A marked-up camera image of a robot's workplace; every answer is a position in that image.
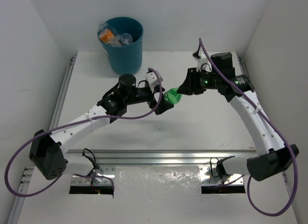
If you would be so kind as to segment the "green plastic bottle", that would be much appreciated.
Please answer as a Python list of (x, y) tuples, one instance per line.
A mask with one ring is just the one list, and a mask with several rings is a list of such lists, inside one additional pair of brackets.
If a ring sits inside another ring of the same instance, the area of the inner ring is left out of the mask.
[(182, 94), (177, 93), (177, 90), (179, 88), (171, 88), (167, 92), (164, 93), (165, 100), (168, 101), (169, 103), (176, 105), (180, 102), (182, 98)]

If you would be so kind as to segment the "clear bottle blue label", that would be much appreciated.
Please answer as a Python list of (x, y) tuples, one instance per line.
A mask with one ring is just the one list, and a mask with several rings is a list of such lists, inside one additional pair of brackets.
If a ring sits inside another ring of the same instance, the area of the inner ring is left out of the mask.
[(133, 37), (128, 33), (124, 33), (121, 36), (120, 42), (123, 46), (131, 45), (133, 43)]

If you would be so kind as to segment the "orange bottle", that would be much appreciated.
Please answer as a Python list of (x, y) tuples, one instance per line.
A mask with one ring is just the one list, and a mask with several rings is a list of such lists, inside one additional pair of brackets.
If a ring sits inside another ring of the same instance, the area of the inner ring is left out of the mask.
[(110, 46), (113, 46), (113, 47), (121, 47), (122, 46), (119, 39), (112, 33), (111, 30), (109, 30), (107, 28), (102, 30), (99, 33), (98, 38), (101, 42), (108, 44)]

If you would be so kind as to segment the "clear bottle blue cap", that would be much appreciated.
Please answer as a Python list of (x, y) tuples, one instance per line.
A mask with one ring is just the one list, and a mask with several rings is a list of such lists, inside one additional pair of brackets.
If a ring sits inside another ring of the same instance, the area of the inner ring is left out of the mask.
[(113, 38), (120, 40), (121, 37), (119, 32), (104, 20), (98, 22), (97, 34), (99, 40), (103, 43), (108, 43)]

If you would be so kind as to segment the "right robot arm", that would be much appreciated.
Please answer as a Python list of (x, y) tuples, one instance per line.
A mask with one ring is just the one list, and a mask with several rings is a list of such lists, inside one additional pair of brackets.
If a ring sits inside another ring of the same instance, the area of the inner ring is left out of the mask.
[(254, 87), (246, 75), (236, 74), (232, 54), (214, 54), (211, 56), (212, 64), (202, 53), (195, 52), (192, 56), (197, 66), (188, 69), (177, 92), (199, 95), (208, 89), (217, 90), (241, 117), (257, 152), (253, 158), (231, 156), (218, 160), (214, 176), (223, 180), (232, 174), (244, 174), (263, 181), (287, 170), (293, 163), (290, 152), (277, 132), (260, 115), (262, 107)]

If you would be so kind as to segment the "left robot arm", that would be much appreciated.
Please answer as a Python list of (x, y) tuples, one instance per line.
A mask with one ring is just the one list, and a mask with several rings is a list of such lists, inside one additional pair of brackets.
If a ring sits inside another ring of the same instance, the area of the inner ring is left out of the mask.
[(80, 157), (68, 155), (77, 142), (93, 131), (109, 125), (123, 117), (129, 105), (147, 103), (151, 111), (160, 115), (174, 106), (164, 97), (162, 78), (154, 72), (146, 73), (145, 86), (137, 87), (132, 74), (123, 74), (118, 83), (85, 114), (58, 130), (35, 133), (29, 158), (47, 180), (62, 174), (92, 176), (99, 165), (94, 158), (83, 154)]

